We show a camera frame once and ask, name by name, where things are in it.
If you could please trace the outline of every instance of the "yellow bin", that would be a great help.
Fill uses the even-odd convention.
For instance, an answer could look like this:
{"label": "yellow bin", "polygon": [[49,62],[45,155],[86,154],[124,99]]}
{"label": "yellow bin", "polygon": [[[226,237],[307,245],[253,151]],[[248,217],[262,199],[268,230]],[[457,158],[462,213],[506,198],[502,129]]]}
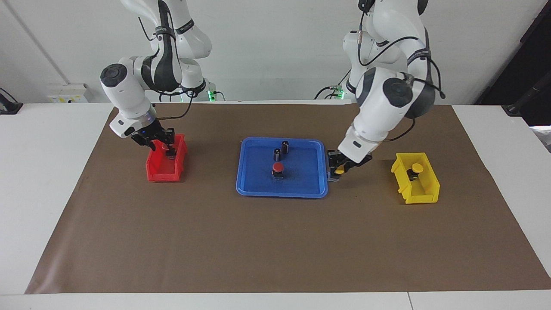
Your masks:
{"label": "yellow bin", "polygon": [[[419,169],[418,179],[409,180],[408,170]],[[392,173],[398,181],[398,193],[407,204],[433,204],[438,201],[440,183],[425,153],[399,153],[392,165]]]}

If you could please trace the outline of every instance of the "black cable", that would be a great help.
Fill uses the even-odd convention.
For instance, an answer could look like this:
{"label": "black cable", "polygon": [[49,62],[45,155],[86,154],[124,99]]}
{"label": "black cable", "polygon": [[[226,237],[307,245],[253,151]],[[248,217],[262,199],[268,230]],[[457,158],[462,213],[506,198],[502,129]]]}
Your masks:
{"label": "black cable", "polygon": [[401,42],[403,40],[409,40],[409,39],[412,39],[412,40],[419,40],[419,38],[415,37],[415,36],[405,36],[403,38],[400,38],[392,43],[390,43],[389,45],[387,45],[387,47],[382,50],[379,54],[377,54],[377,56],[375,56],[375,58],[373,58],[370,62],[368,63],[362,63],[361,62],[361,58],[360,58],[360,50],[358,50],[358,60],[360,61],[360,65],[364,66],[364,67],[367,67],[369,66],[370,64],[372,64],[373,62],[375,62],[377,60],[377,58],[381,57],[382,54],[384,54],[386,51],[388,51],[389,48],[393,47],[396,43],[398,42]]}
{"label": "black cable", "polygon": [[151,38],[147,35],[147,31],[145,30],[145,27],[144,27],[144,25],[143,25],[143,22],[142,22],[141,17],[138,17],[138,19],[139,19],[140,25],[142,25],[142,30],[143,30],[143,34],[145,35],[145,38],[146,38],[149,42],[155,40],[155,39],[151,39]]}
{"label": "black cable", "polygon": [[222,95],[222,98],[224,98],[224,101],[226,101],[226,96],[224,96],[224,93],[223,93],[223,92],[214,92],[214,94],[221,94],[221,95]]}
{"label": "black cable", "polygon": [[442,91],[442,89],[440,89],[440,87],[438,87],[438,86],[436,86],[432,83],[429,83],[429,81],[425,81],[425,80],[420,79],[420,78],[414,78],[413,80],[416,81],[416,82],[425,83],[428,87],[434,88],[435,90],[437,90],[440,93],[440,98],[446,99],[446,94]]}
{"label": "black cable", "polygon": [[5,92],[6,95],[10,96],[10,97],[13,99],[14,103],[19,102],[19,101],[17,101],[17,99],[15,99],[15,98],[12,96],[12,94],[8,93],[7,90],[3,89],[2,87],[0,87],[0,90],[3,91],[3,92]]}
{"label": "black cable", "polygon": [[324,91],[328,90],[328,89],[331,89],[331,86],[327,86],[327,87],[324,87],[322,88],[318,93],[317,95],[314,97],[314,100],[317,99],[317,97],[319,97],[321,95],[321,93],[323,93]]}
{"label": "black cable", "polygon": [[179,93],[160,92],[160,91],[155,90],[155,89],[152,89],[152,91],[154,91],[154,92],[156,92],[156,93],[158,93],[158,94],[161,94],[161,95],[163,95],[163,96],[179,96],[179,95],[187,94],[187,92],[185,92],[185,91],[183,91],[183,90],[182,90],[181,92],[179,92]]}
{"label": "black cable", "polygon": [[196,96],[190,97],[190,103],[187,105],[187,109],[186,109],[186,111],[185,111],[182,115],[180,115],[180,116],[160,117],[160,118],[158,118],[158,120],[160,120],[160,121],[164,121],[164,120],[177,120],[177,119],[181,119],[182,117],[186,116],[187,113],[190,111],[191,103],[193,102],[193,99],[194,99],[195,97],[196,97]]}
{"label": "black cable", "polygon": [[396,138],[386,139],[385,142],[392,142],[392,141],[396,141],[396,140],[400,139],[401,137],[407,135],[410,131],[412,131],[413,127],[415,127],[415,118],[412,119],[412,125],[408,130],[406,130],[403,134],[397,136]]}
{"label": "black cable", "polygon": [[442,76],[440,75],[440,68],[438,68],[438,65],[432,58],[429,57],[430,63],[433,64],[434,68],[436,69],[436,72],[438,73],[438,91],[440,92],[440,98],[446,99],[446,94],[442,91]]}
{"label": "black cable", "polygon": [[340,85],[342,82],[344,82],[344,79],[346,79],[346,77],[352,72],[352,69],[348,70],[348,72],[344,75],[343,79],[341,79],[341,81],[337,84],[337,85]]}
{"label": "black cable", "polygon": [[178,61],[180,61],[179,60],[180,55],[178,55],[178,44],[177,44],[178,40],[176,39],[176,36],[175,36],[176,28],[174,28],[174,20],[172,18],[172,13],[170,13],[170,10],[168,11],[168,13],[169,13],[169,16],[170,16],[170,24],[172,25],[172,33],[170,34],[170,36],[174,39],[174,45],[175,45],[174,50],[176,51],[176,59]]}
{"label": "black cable", "polygon": [[364,37],[364,36],[363,36],[364,33],[363,33],[362,31],[364,31],[364,17],[365,17],[365,15],[366,15],[365,9],[366,9],[367,7],[368,7],[368,6],[367,6],[367,3],[364,4],[364,10],[363,10],[362,13],[361,13],[360,25],[359,25],[359,27],[358,27],[358,61],[360,62],[360,65],[362,65],[362,66],[363,66],[363,63],[361,62],[360,51],[361,51],[361,45],[362,45],[362,43],[363,43],[363,37]]}

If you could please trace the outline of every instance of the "yellow button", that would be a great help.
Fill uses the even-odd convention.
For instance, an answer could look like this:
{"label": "yellow button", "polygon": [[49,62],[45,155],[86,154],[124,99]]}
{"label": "yellow button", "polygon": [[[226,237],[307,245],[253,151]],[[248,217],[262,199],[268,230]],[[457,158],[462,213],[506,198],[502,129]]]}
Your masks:
{"label": "yellow button", "polygon": [[344,174],[344,166],[340,166],[339,168],[337,168],[337,170],[335,170],[335,173],[336,174]]}
{"label": "yellow button", "polygon": [[423,168],[423,165],[415,163],[412,166],[412,170],[415,173],[421,173],[421,172],[425,171],[425,168]]}

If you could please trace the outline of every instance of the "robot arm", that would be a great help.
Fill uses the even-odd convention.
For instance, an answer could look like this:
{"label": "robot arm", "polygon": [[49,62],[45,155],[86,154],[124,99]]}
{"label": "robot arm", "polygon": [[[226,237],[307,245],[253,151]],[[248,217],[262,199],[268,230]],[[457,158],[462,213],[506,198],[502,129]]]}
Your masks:
{"label": "robot arm", "polygon": [[[360,45],[358,55],[358,40],[361,38],[362,44]],[[344,89],[343,99],[349,99],[352,102],[356,102],[356,87],[358,86],[360,79],[364,76],[372,66],[363,66],[362,63],[371,62],[375,56],[388,45],[388,42],[384,44],[384,40],[373,38],[367,31],[351,31],[343,40],[343,50],[350,59],[350,76],[346,81],[343,81],[341,87]],[[378,63],[395,63],[399,60],[402,52],[397,46],[391,46],[386,52],[377,58]]]}
{"label": "robot arm", "polygon": [[408,59],[407,73],[374,67],[360,78],[355,92],[360,113],[338,152],[329,155],[331,177],[337,179],[351,167],[369,161],[371,153],[405,116],[413,119],[423,115],[435,99],[429,39],[419,17],[418,1],[371,1],[371,5],[367,18],[367,28],[375,31],[371,37],[385,39],[386,45],[397,41],[396,46]]}
{"label": "robot arm", "polygon": [[190,92],[194,97],[205,80],[192,58],[210,54],[208,37],[195,26],[184,0],[121,0],[130,11],[155,25],[152,48],[147,57],[122,58],[101,73],[101,84],[119,114],[110,124],[120,137],[131,136],[138,144],[155,149],[153,140],[170,145],[174,129],[165,130],[156,118],[145,90],[159,93]]}

